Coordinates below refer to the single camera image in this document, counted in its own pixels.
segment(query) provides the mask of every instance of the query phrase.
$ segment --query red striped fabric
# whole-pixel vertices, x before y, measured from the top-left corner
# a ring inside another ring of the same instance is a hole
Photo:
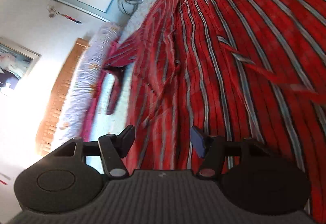
[[[326,0],[157,0],[107,61],[135,62],[128,170],[196,171],[192,125],[252,136],[307,173],[306,210],[325,223],[325,17]]]

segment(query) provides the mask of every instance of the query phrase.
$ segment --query wire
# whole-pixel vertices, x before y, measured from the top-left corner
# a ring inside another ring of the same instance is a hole
[[[118,0],[118,8],[121,13],[125,15],[133,15],[138,9],[139,4],[142,3],[142,0]],[[125,4],[130,4],[133,6],[132,11],[126,11]]]

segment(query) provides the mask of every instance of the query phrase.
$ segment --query red object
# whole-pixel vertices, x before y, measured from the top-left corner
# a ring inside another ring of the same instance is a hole
[[[325,17],[325,0],[157,0],[107,61],[135,62],[128,170],[197,171],[192,125],[251,136],[307,173],[307,211],[325,223]]]

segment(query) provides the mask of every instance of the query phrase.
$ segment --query white wall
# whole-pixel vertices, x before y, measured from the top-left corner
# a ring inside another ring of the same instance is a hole
[[[91,36],[103,22],[68,6],[55,3],[64,17],[48,17],[50,0],[0,0],[0,36],[41,55],[16,98],[0,98],[0,173],[12,177],[0,183],[0,222],[19,212],[13,182],[19,172],[37,159],[34,139],[55,79],[78,37]]]

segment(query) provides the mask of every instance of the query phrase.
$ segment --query wooden furniture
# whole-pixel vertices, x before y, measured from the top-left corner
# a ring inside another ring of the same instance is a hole
[[[50,152],[53,135],[56,131],[73,73],[82,53],[87,48],[88,42],[86,40],[81,38],[77,39],[53,85],[43,120],[36,134],[36,153],[39,155],[44,156]]]

